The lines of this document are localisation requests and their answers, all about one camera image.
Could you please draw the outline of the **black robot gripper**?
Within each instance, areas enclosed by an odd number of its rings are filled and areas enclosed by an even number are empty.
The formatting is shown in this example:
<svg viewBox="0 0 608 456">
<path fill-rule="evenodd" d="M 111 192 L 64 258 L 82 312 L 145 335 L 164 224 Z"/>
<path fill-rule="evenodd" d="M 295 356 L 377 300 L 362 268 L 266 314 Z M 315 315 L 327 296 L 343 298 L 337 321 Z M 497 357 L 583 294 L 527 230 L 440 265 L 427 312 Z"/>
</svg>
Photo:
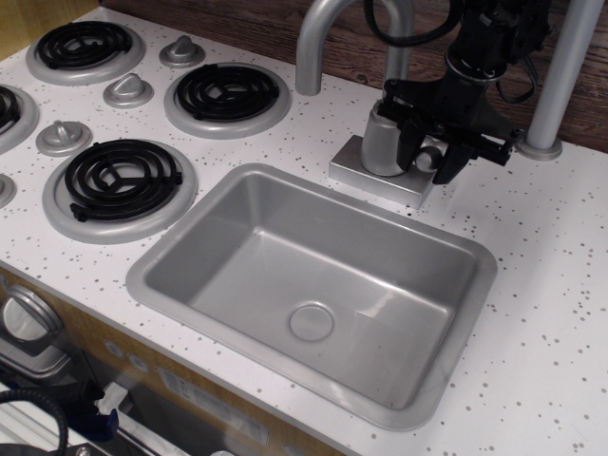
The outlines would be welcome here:
<svg viewBox="0 0 608 456">
<path fill-rule="evenodd" d="M 470 160 L 505 165 L 519 131 L 491 106 L 486 92 L 494 78 L 446 59 L 444 76 L 430 82 L 389 79 L 379 113 L 400 130 L 397 164 L 408 172 L 426 136 L 448 143 L 433 177 L 449 184 Z"/>
</svg>

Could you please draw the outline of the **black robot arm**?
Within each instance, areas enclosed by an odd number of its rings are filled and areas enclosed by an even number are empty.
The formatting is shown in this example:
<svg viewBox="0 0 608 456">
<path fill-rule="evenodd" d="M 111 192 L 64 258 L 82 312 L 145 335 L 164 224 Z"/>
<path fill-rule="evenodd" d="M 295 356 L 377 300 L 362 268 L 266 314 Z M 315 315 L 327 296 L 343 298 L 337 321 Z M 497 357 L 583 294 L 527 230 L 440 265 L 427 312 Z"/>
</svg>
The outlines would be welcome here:
<svg viewBox="0 0 608 456">
<path fill-rule="evenodd" d="M 371 1 L 364 4 L 370 30 L 383 43 L 411 48 L 459 30 L 446 49 L 446 72 L 430 82 L 389 79 L 379 105 L 381 116 L 400 131 L 396 163 L 407 172 L 421 155 L 423 142 L 446 143 L 437 161 L 435 184 L 447 184 L 471 160 L 504 165 L 522 131 L 488 102 L 490 86 L 499 86 L 511 65 L 522 64 L 532 86 L 539 75 L 530 53 L 542 49 L 551 29 L 548 1 L 452 1 L 443 24 L 419 35 L 382 31 Z"/>
</svg>

